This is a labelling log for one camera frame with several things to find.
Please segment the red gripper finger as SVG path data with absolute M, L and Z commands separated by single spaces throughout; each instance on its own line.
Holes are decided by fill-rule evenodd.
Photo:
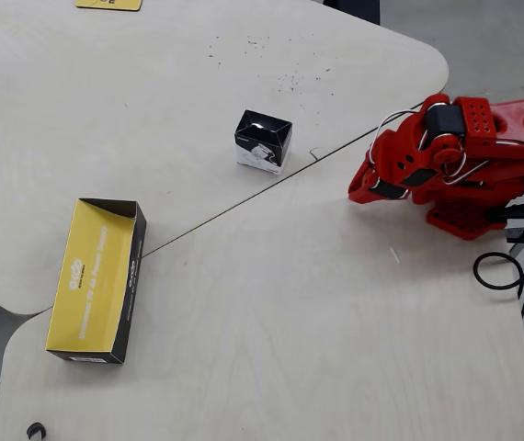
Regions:
M 359 187 L 348 193 L 348 198 L 359 204 L 368 204 L 378 200 L 400 200 L 410 194 L 406 188 L 377 180 L 368 187 Z
M 366 158 L 356 174 L 356 184 L 358 187 L 372 187 L 379 180 L 380 176 L 375 169 L 375 165 Z

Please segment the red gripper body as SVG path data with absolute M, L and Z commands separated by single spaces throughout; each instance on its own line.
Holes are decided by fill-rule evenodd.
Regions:
M 415 203 L 441 198 L 440 164 L 434 160 L 442 146 L 437 111 L 418 111 L 397 130 L 385 130 L 368 151 L 368 201 L 410 197 Z

